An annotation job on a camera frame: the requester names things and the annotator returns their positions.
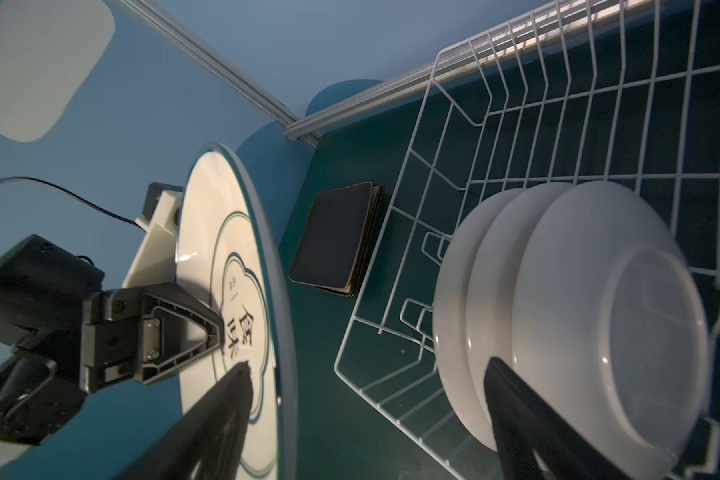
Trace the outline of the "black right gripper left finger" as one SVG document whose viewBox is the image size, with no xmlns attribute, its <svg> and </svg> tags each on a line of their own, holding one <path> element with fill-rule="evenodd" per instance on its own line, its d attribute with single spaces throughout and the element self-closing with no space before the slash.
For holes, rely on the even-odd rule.
<svg viewBox="0 0 720 480">
<path fill-rule="evenodd" d="M 119 479 L 234 479 L 253 402 L 251 369 L 228 371 Z"/>
</svg>

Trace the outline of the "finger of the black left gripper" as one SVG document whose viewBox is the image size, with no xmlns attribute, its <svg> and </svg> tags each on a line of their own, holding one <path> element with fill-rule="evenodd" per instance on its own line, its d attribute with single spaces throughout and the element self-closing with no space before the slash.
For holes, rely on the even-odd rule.
<svg viewBox="0 0 720 480">
<path fill-rule="evenodd" d="M 175 283 L 139 287 L 134 378 L 153 384 L 178 374 L 223 345 L 221 317 Z"/>
</svg>

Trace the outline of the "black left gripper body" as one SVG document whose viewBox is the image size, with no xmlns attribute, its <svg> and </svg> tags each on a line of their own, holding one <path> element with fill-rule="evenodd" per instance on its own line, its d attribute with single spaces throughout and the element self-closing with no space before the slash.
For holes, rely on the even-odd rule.
<svg viewBox="0 0 720 480">
<path fill-rule="evenodd" d="M 94 293 L 82 302 L 75 329 L 38 332 L 20 341 L 12 352 L 77 384 L 85 393 L 97 393 L 128 380 L 148 385 L 144 302 L 143 287 Z"/>
</svg>

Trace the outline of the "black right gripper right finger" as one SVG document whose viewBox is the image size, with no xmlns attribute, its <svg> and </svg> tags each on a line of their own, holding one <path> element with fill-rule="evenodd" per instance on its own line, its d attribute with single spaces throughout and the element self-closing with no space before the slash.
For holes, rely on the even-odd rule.
<svg viewBox="0 0 720 480">
<path fill-rule="evenodd" d="M 483 388 L 503 476 L 541 479 L 542 459 L 557 479 L 628 476 L 582 438 L 502 359 L 490 359 Z"/>
</svg>

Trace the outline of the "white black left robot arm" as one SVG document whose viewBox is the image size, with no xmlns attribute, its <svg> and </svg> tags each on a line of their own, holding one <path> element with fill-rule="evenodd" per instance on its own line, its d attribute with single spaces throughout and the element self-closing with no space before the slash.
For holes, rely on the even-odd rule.
<svg viewBox="0 0 720 480">
<path fill-rule="evenodd" d="M 0 257 L 0 441 L 42 444 L 90 395 L 176 375 L 223 342 L 221 317 L 176 283 L 104 290 L 101 270 L 31 235 Z"/>
</svg>

